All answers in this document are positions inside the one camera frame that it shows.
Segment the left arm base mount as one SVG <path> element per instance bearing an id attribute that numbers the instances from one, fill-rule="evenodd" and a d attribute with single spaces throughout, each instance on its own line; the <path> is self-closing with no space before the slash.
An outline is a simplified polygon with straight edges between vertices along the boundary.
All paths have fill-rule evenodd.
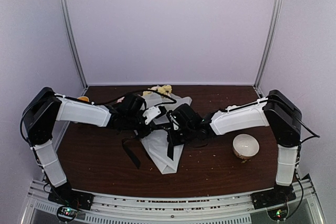
<path id="1" fill-rule="evenodd" d="M 69 181 L 58 187 L 51 182 L 48 200 L 60 204 L 56 210 L 56 217 L 61 223 L 69 223 L 76 219 L 80 210 L 90 210 L 94 195 L 91 193 L 73 190 Z"/>

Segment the white wrapping paper sheet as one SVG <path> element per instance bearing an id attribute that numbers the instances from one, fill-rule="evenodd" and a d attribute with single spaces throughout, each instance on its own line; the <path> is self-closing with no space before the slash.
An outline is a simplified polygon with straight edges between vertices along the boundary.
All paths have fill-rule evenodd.
<path id="1" fill-rule="evenodd" d="M 168 111 L 176 109 L 179 105 L 191 105 L 192 103 L 192 98 L 181 98 L 174 94 L 170 95 L 170 99 L 164 98 L 157 93 L 142 95 L 142 97 L 145 99 L 148 108 L 163 102 L 163 106 Z M 174 174 L 177 172 L 184 145 L 170 145 L 167 141 L 166 130 L 155 130 L 147 137 L 140 139 L 140 142 L 161 174 Z"/>

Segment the large yellow flower bunch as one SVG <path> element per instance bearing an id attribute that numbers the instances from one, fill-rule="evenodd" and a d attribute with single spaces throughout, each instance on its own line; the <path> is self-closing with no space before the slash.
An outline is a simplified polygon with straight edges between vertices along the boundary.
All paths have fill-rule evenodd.
<path id="1" fill-rule="evenodd" d="M 161 94 L 161 96 L 164 95 L 170 96 L 172 93 L 172 86 L 171 85 L 153 86 L 143 91 L 142 95 L 151 95 L 155 92 L 158 92 L 159 94 Z"/>

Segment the right aluminium corner post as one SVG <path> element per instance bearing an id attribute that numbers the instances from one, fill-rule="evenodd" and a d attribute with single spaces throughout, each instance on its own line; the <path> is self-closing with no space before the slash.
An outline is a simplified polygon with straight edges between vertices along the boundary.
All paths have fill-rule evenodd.
<path id="1" fill-rule="evenodd" d="M 268 58 L 270 56 L 272 43 L 274 40 L 274 36 L 276 33 L 276 27 L 278 24 L 278 20 L 279 20 L 281 8 L 282 8 L 282 3 L 283 3 L 283 0 L 274 0 L 269 29 L 268 29 L 268 33 L 266 37 L 266 42 L 265 42 L 265 46 L 263 49 L 262 58 L 261 58 L 261 62 L 259 65 L 258 72 L 257 72 L 257 76 L 254 82 L 254 88 L 258 93 L 261 93 L 261 88 L 260 88 L 261 81 L 262 81 L 264 72 L 266 70 Z"/>

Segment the patterned white mug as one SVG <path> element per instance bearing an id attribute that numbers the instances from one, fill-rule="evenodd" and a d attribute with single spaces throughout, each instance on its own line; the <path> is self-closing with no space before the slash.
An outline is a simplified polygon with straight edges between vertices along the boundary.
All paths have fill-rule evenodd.
<path id="1" fill-rule="evenodd" d="M 87 96 L 77 97 L 77 99 L 81 102 L 90 102 L 90 99 Z"/>

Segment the left aluminium corner post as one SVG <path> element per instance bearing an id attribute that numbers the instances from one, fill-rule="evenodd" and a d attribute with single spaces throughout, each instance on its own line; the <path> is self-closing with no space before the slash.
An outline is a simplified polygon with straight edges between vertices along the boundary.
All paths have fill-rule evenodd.
<path id="1" fill-rule="evenodd" d="M 79 76 L 82 87 L 86 89 L 88 88 L 88 84 L 87 84 L 87 81 L 86 81 L 86 78 L 83 72 L 82 64 L 80 62 L 80 58 L 78 55 L 78 49 L 77 49 L 77 45 L 75 42 L 73 28 L 71 25 L 67 0 L 60 0 L 60 5 L 61 5 L 61 11 L 62 11 L 64 23 L 65 23 L 65 29 L 66 29 L 66 34 L 67 34 L 68 43 L 70 47 L 71 56 L 75 64 L 75 69 Z"/>

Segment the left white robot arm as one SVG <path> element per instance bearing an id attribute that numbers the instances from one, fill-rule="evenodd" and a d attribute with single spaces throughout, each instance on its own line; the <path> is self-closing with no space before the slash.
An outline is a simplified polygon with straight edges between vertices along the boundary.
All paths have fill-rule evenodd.
<path id="1" fill-rule="evenodd" d="M 75 192 L 64 185 L 67 177 L 52 145 L 55 123 L 76 122 L 118 131 L 144 131 L 148 135 L 150 124 L 161 113 L 159 106 L 146 108 L 145 100 L 134 93 L 124 95 L 116 104 L 98 104 L 57 94 L 52 88 L 44 87 L 23 111 L 19 128 L 49 182 L 57 187 L 56 198 L 64 205 L 71 205 L 76 199 Z"/>

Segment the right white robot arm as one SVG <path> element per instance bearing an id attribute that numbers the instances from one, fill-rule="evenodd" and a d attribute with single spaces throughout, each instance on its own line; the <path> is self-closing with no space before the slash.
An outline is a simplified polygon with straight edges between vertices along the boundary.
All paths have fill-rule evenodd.
<path id="1" fill-rule="evenodd" d="M 184 144 L 195 138 L 207 139 L 253 127 L 270 127 L 278 146 L 276 187 L 269 192 L 272 203 L 279 204 L 289 196 L 299 145 L 301 144 L 301 111 L 280 91 L 245 105 L 231 105 L 202 118 L 188 104 L 167 113 L 171 122 L 168 142 Z"/>

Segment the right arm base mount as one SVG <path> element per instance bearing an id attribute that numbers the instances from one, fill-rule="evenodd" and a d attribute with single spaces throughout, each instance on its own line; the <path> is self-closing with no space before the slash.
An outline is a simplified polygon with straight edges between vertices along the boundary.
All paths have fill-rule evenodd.
<path id="1" fill-rule="evenodd" d="M 296 213 L 298 207 L 293 211 L 289 208 L 289 202 L 296 198 L 292 184 L 289 186 L 275 184 L 272 189 L 251 194 L 254 209 L 266 208 L 268 217 L 276 222 L 285 221 Z"/>

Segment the aluminium corner post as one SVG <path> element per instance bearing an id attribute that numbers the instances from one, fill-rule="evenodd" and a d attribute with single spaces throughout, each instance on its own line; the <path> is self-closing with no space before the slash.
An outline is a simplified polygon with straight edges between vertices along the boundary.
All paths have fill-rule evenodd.
<path id="1" fill-rule="evenodd" d="M 66 34 L 67 34 L 68 43 L 70 47 L 71 56 L 75 64 L 75 69 L 79 76 L 82 87 L 86 89 L 88 88 L 88 84 L 87 84 L 87 81 L 86 81 L 86 78 L 83 72 L 82 64 L 80 62 L 80 58 L 78 55 L 78 49 L 77 49 L 77 45 L 75 42 L 73 28 L 71 25 L 67 0 L 60 0 L 60 5 L 61 5 L 61 11 L 62 11 L 64 23 L 65 23 L 65 29 L 66 29 Z"/>
<path id="2" fill-rule="evenodd" d="M 282 8 L 282 3 L 283 3 L 283 0 L 274 0 L 269 29 L 268 29 L 268 33 L 266 37 L 266 42 L 265 42 L 265 46 L 263 49 L 262 58 L 261 58 L 261 62 L 259 65 L 258 72 L 257 72 L 257 76 L 254 82 L 254 88 L 258 93 L 261 93 L 261 88 L 260 88 L 261 81 L 262 81 L 264 72 L 266 70 L 268 58 L 270 56 L 272 43 L 274 40 L 274 36 L 276 33 L 276 27 L 278 24 L 278 20 L 279 20 L 281 8 Z"/>

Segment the aluminium front rail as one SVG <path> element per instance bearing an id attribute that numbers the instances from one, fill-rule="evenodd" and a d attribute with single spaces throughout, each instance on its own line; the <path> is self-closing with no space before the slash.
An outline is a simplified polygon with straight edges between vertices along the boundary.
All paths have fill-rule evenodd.
<path id="1" fill-rule="evenodd" d="M 93 193 L 91 208 L 71 223 L 278 223 L 275 214 L 289 213 L 285 223 L 326 223 L 311 179 L 293 184 L 296 199 L 257 209 L 252 193 L 145 198 Z"/>

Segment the plain white round bowl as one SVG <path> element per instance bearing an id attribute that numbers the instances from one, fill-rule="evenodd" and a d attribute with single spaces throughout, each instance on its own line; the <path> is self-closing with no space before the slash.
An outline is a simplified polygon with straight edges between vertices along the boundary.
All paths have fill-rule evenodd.
<path id="1" fill-rule="evenodd" d="M 251 159 L 259 152 L 259 143 L 251 135 L 240 134 L 233 139 L 233 152 L 242 160 Z"/>

